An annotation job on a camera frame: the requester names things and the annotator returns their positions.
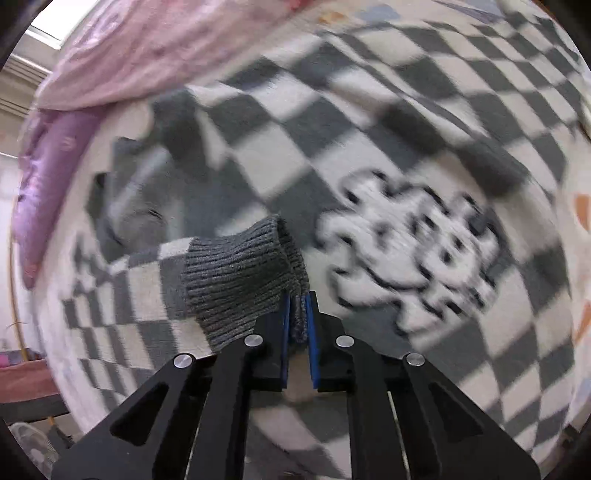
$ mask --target silver screw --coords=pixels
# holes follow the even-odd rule
[[[349,335],[341,335],[336,338],[336,344],[342,348],[349,348],[350,346],[353,346],[354,343],[355,339]]]
[[[409,353],[407,355],[407,363],[413,367],[420,367],[425,363],[425,357],[423,357],[420,353]]]
[[[249,335],[244,339],[246,346],[259,346],[262,343],[262,336],[260,335]]]
[[[193,363],[193,359],[191,358],[191,355],[187,355],[186,353],[182,353],[181,355],[177,355],[174,358],[174,366],[176,368],[187,368],[192,363]]]

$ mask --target window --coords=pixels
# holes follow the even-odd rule
[[[53,0],[22,36],[13,54],[51,70],[68,35],[100,0]]]
[[[97,3],[98,0],[53,0],[32,26],[61,44]]]

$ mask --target gray and white checkered fabric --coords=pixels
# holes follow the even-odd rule
[[[304,35],[223,83],[190,88],[213,171],[188,206],[191,235],[227,235],[280,213],[321,309],[388,351],[400,345],[393,324],[403,309],[339,303],[326,278],[349,253],[316,247],[319,216],[342,210],[342,181],[361,168],[426,184],[444,203],[468,194],[501,239],[487,273],[497,300],[408,340],[541,461],[571,400],[570,297],[552,201],[577,128],[578,76],[553,23],[522,14],[491,25],[384,22]],[[175,353],[210,353],[175,278],[187,245],[104,269],[98,253],[75,252],[96,288],[78,288],[64,312],[109,410]],[[271,444],[306,478],[350,477],[337,399],[261,398],[252,437],[270,442],[259,451],[250,443],[253,478],[270,478],[255,460]]]

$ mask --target orange pattern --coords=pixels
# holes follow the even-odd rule
[[[575,345],[577,345],[581,341],[581,338],[584,337],[585,333],[589,329],[589,325],[591,325],[591,303],[587,302],[585,304],[585,308],[583,309],[583,316],[581,318],[579,330],[577,331],[577,335],[574,337]]]
[[[582,227],[589,232],[589,195],[579,193],[574,198],[574,211]]]
[[[335,10],[323,13],[319,19],[318,23],[320,25],[332,25],[334,23],[339,23],[347,19],[346,15],[343,15],[341,12],[337,12]]]

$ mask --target gray sock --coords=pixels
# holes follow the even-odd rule
[[[307,339],[304,296],[309,281],[300,251],[278,216],[242,233],[192,240],[181,279],[187,304],[212,349],[243,336],[255,319],[278,306],[287,290],[296,297],[291,316],[293,341]]]

